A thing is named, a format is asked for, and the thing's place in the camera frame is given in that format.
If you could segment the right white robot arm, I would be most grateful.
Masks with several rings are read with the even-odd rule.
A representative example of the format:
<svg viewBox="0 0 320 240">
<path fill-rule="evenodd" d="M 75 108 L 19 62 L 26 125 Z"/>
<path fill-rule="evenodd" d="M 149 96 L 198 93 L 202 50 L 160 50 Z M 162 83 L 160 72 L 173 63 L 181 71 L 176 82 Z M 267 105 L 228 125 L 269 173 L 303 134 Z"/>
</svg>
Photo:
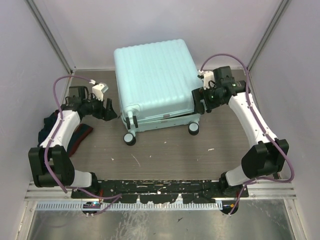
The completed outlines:
<svg viewBox="0 0 320 240">
<path fill-rule="evenodd" d="M 229 66 L 198 72 L 203 86 L 192 93 L 194 111 L 203 115 L 228 105 L 237 116 L 249 143 L 248 152 L 240 165 L 221 174 L 219 191 L 231 197 L 242 184 L 259 177 L 279 173 L 289 151 L 289 143 L 279 139 L 268 127 L 258 111 L 246 81 L 235 80 Z"/>
</svg>

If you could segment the mint green suitcase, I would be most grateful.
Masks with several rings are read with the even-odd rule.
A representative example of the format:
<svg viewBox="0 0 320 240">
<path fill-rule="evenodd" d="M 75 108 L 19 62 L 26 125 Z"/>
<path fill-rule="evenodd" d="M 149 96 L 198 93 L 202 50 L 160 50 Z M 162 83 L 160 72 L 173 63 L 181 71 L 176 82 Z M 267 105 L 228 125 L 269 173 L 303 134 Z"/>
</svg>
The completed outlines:
<svg viewBox="0 0 320 240">
<path fill-rule="evenodd" d="M 139 132 L 186 125 L 190 135 L 199 133 L 192 91 L 203 83 L 184 40 L 117 48 L 113 56 L 128 146 Z"/>
</svg>

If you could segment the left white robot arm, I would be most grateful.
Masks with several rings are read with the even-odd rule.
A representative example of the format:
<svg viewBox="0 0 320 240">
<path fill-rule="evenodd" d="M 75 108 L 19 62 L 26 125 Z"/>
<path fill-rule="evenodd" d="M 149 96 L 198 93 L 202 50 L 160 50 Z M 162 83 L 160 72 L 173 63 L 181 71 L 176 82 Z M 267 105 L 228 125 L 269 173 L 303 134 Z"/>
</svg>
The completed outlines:
<svg viewBox="0 0 320 240">
<path fill-rule="evenodd" d="M 85 86 L 70 87 L 48 136 L 28 152 L 33 181 L 38 188 L 82 188 L 88 198 L 99 195 L 96 175 L 75 169 L 69 158 L 68 146 L 83 117 L 93 116 L 104 121 L 117 118 L 112 100 L 104 100 L 108 88 L 105 83 L 94 85 L 92 92 Z"/>
</svg>

